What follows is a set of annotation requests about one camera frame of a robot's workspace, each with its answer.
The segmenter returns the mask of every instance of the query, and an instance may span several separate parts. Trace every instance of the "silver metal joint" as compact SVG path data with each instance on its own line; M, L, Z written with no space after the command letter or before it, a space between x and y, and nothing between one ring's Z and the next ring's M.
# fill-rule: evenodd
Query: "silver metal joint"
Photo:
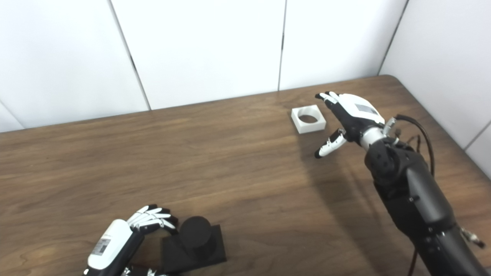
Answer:
M371 127L367 131L365 131L360 138L360 145L368 151L370 145L375 143L376 141L387 137L382 133L382 129L379 127Z

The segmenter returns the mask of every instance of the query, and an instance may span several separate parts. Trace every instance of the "white square block with hole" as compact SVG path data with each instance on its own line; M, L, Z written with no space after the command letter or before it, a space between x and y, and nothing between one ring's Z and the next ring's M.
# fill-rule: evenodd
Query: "white square block with hole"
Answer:
M303 122L300 117L304 115L312 116L317 121L314 123ZM292 120L300 134L323 130L326 127L326 120L317 105L292 109Z

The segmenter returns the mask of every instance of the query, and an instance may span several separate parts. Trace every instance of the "robotic arm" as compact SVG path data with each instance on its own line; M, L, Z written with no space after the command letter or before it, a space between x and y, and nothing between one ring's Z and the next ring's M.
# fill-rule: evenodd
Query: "robotic arm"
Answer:
M441 192L423 157L408 144L388 135L397 119L415 123L403 115L384 119L365 99L355 95L326 92L316 98L325 102L343 125L315 153L326 156L346 141L365 149L365 165L392 220L415 246L432 276L489 276L472 254L461 234L479 246L484 244L459 227L452 207Z

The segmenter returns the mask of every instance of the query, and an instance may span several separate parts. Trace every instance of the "black square base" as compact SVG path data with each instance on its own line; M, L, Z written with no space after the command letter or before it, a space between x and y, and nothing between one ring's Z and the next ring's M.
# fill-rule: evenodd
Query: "black square base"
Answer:
M211 227L212 236L216 242L215 252L206 260L191 259L179 239L179 235L169 236L162 239L162 268L166 274L177 274L202 267L226 262L225 248L221 236L220 225Z

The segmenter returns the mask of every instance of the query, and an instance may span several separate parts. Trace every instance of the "black object on base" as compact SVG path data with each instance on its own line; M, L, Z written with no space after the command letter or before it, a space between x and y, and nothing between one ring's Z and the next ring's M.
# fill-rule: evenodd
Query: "black object on base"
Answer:
M187 219L178 235L162 239L162 267L167 274L182 273L227 261L220 225L204 217Z

